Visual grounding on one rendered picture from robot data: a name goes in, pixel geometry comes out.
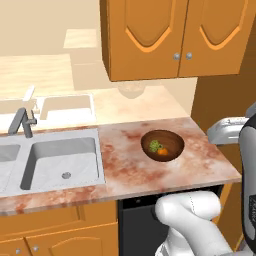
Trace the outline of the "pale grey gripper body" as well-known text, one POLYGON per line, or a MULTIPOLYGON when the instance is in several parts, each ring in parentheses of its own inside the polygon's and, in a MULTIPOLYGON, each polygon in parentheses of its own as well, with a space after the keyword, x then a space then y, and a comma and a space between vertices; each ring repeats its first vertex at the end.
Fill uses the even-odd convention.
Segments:
POLYGON ((207 130, 208 141, 215 145, 236 144, 240 130, 247 121, 246 117, 227 117, 219 120, 207 130))

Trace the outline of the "brown wooden bowl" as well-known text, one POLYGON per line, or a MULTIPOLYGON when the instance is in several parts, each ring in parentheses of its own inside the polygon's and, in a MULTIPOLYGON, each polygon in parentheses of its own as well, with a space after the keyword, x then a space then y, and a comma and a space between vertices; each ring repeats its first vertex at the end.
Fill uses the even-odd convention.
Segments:
POLYGON ((185 147, 185 142, 178 134, 168 130, 152 130, 144 134, 141 138, 141 147, 144 153, 152 160, 158 162, 169 162, 180 156, 185 147), (152 140, 158 140, 163 148, 168 150, 168 155, 158 155, 151 152, 149 145, 152 140))

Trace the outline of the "green broccoli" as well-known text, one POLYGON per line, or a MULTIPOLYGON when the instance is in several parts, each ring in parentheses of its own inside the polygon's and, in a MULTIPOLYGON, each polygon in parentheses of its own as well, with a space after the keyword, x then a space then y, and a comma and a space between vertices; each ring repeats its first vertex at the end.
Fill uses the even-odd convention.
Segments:
POLYGON ((157 152, 159 149, 162 149, 163 146, 158 140, 152 140, 149 145, 149 150, 151 152, 157 152))

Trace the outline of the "orange narrow base cupboard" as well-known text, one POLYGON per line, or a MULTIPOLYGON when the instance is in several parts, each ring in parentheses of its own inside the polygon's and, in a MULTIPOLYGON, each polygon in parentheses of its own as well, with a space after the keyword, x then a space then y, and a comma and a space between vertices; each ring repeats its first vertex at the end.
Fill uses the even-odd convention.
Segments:
POLYGON ((243 239, 241 221, 240 183, 225 184, 221 190, 221 213, 213 222, 222 232, 233 251, 236 251, 243 239))

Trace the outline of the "black dishwasher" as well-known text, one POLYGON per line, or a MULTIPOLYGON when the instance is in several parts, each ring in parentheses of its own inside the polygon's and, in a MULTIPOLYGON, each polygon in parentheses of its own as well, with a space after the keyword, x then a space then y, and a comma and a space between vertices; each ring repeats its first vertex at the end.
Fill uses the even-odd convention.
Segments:
POLYGON ((229 247, 212 219, 212 191, 145 196, 119 202, 120 256, 220 256, 229 247))

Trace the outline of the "grey double sink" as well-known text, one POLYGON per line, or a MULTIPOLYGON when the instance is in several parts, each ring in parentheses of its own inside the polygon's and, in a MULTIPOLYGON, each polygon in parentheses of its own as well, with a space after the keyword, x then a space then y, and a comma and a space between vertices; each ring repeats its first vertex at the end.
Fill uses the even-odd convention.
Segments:
POLYGON ((0 138, 0 198, 104 182, 96 129, 0 138))

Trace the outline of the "orange base cupboard door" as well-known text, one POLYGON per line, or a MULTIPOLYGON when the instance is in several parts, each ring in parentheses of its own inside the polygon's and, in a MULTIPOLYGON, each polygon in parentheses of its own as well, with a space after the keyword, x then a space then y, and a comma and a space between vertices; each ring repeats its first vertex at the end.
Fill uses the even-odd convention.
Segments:
POLYGON ((31 253, 23 238, 0 241, 0 256, 31 256, 31 253))
POLYGON ((118 223, 26 238, 33 256, 119 256, 118 223), (39 246, 35 252, 33 246, 39 246))

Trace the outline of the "orange drawer front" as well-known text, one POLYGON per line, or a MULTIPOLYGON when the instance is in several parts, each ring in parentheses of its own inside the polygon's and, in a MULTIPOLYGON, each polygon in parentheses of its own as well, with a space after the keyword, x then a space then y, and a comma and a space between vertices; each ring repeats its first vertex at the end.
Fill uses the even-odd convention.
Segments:
POLYGON ((0 239, 30 236, 117 221, 115 201, 0 217, 0 239))

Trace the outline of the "grey metal tap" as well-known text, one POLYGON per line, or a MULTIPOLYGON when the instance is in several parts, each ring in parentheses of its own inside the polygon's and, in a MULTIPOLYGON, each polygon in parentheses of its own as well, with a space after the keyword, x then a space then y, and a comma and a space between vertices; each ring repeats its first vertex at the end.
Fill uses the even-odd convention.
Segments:
POLYGON ((24 135, 26 138, 32 138, 33 133, 31 130, 32 125, 37 124, 37 119, 34 116, 34 113, 31 113, 32 118, 28 118, 27 110, 25 107, 19 108, 10 124, 8 129, 9 135, 15 135, 20 127, 23 127, 24 135))

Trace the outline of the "orange wall cupboard door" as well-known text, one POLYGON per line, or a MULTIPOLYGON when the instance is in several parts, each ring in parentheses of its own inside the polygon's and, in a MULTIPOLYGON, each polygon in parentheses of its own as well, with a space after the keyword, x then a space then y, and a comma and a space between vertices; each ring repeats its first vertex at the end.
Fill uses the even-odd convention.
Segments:
POLYGON ((238 74, 255 15, 256 0, 189 0, 179 76, 238 74))
POLYGON ((178 73, 188 0, 109 0, 113 81, 172 78, 178 73))

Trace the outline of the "orange wall cupboard carcass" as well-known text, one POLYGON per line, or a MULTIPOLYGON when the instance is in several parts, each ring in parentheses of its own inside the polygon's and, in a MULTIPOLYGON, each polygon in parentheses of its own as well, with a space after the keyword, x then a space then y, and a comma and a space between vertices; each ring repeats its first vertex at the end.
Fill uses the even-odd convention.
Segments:
POLYGON ((99 0, 99 6, 100 6, 102 60, 103 60, 106 72, 108 74, 108 77, 111 77, 109 0, 99 0))

